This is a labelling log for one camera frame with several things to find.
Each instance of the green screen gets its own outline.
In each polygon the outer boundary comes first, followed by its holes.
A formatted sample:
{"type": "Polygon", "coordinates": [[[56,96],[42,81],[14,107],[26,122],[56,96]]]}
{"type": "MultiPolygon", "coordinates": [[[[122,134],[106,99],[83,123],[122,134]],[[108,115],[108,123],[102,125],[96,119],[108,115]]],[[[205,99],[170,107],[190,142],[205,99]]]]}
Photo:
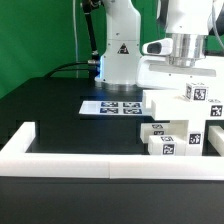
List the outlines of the green screen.
{"type": "MultiPolygon", "coordinates": [[[[0,97],[32,77],[40,77],[55,67],[91,58],[85,18],[76,1],[78,58],[73,29],[72,0],[0,0],[0,97]]],[[[141,13],[141,45],[163,38],[155,23],[156,3],[133,0],[141,13]]],[[[103,7],[92,13],[99,52],[105,51],[106,18],[103,7]]],[[[209,48],[218,49],[214,37],[209,48]]],[[[70,74],[58,74],[76,77],[70,74]]]]}

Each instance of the white block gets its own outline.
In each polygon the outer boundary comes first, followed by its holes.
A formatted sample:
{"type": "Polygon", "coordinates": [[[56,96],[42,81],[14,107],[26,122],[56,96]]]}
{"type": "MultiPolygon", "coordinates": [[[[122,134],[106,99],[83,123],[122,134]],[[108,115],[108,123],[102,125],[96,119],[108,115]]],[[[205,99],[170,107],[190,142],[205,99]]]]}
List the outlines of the white block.
{"type": "Polygon", "coordinates": [[[119,157],[110,163],[110,178],[224,180],[224,158],[129,156],[125,160],[124,157],[119,157]]]}
{"type": "Polygon", "coordinates": [[[205,130],[205,120],[203,119],[192,119],[185,121],[187,132],[204,132],[205,130]]]}
{"type": "Polygon", "coordinates": [[[206,103],[189,102],[185,100],[184,96],[152,100],[152,117],[154,120],[205,120],[206,116],[206,103]]]}
{"type": "Polygon", "coordinates": [[[185,133],[183,124],[143,123],[141,124],[140,138],[146,144],[150,135],[184,135],[185,133]]]}
{"type": "Polygon", "coordinates": [[[208,86],[204,83],[187,83],[185,97],[189,101],[206,102],[208,99],[208,86]]]}
{"type": "Polygon", "coordinates": [[[0,151],[0,155],[26,152],[35,137],[35,122],[24,122],[0,151]]]}
{"type": "Polygon", "coordinates": [[[149,136],[148,151],[150,155],[185,155],[185,141],[176,135],[149,136]]]}
{"type": "Polygon", "coordinates": [[[189,132],[186,141],[186,156],[201,156],[204,132],[189,132]]]}
{"type": "Polygon", "coordinates": [[[208,140],[217,152],[224,156],[224,130],[219,126],[210,126],[208,140]]]}
{"type": "Polygon", "coordinates": [[[219,99],[208,99],[208,120],[224,120],[224,103],[219,99]]]}
{"type": "Polygon", "coordinates": [[[170,124],[183,124],[184,121],[178,121],[178,120],[171,120],[170,124]]]}
{"type": "Polygon", "coordinates": [[[144,144],[148,143],[150,135],[165,135],[167,124],[164,123],[143,123],[141,124],[140,138],[144,144]]]}
{"type": "Polygon", "coordinates": [[[178,90],[143,90],[142,107],[151,108],[152,100],[164,97],[176,97],[181,95],[178,90]]]}
{"type": "Polygon", "coordinates": [[[55,153],[3,154],[0,176],[109,178],[109,158],[55,153]]]}

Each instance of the black table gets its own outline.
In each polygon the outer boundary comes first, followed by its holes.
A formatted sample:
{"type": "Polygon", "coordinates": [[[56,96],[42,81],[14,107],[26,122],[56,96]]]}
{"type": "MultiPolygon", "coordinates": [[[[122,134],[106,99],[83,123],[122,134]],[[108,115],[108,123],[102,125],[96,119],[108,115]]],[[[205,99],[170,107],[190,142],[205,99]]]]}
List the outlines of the black table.
{"type": "MultiPolygon", "coordinates": [[[[88,79],[31,79],[0,100],[1,147],[22,122],[35,121],[29,153],[147,154],[140,125],[152,118],[78,113],[83,100],[136,102],[141,94],[98,89],[88,79]]],[[[0,217],[6,224],[223,223],[222,195],[220,181],[0,177],[0,217]]]]}

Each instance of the warning label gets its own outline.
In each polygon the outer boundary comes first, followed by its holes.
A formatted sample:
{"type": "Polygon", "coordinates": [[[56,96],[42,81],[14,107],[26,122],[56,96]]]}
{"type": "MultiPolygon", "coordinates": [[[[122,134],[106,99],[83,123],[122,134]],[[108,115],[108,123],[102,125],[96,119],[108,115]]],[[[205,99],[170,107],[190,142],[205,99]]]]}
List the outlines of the warning label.
{"type": "Polygon", "coordinates": [[[125,44],[122,44],[121,48],[117,52],[118,54],[129,54],[127,46],[125,44]]]}

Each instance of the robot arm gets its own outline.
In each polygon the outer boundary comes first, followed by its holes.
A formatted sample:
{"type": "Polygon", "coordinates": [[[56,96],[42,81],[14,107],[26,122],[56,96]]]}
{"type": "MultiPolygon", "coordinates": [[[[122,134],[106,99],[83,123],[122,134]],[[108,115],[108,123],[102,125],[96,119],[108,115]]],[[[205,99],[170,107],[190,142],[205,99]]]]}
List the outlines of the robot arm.
{"type": "Polygon", "coordinates": [[[89,15],[100,5],[105,7],[106,12],[107,47],[100,58],[100,74],[95,79],[96,85],[113,90],[135,89],[136,71],[141,57],[140,14],[131,0],[83,0],[93,53],[97,51],[89,15]]]}
{"type": "Polygon", "coordinates": [[[139,62],[137,85],[182,89],[186,82],[223,82],[224,58],[204,55],[205,39],[213,28],[213,7],[218,21],[223,6],[224,0],[159,0],[157,20],[166,38],[143,46],[148,56],[139,62]]]}

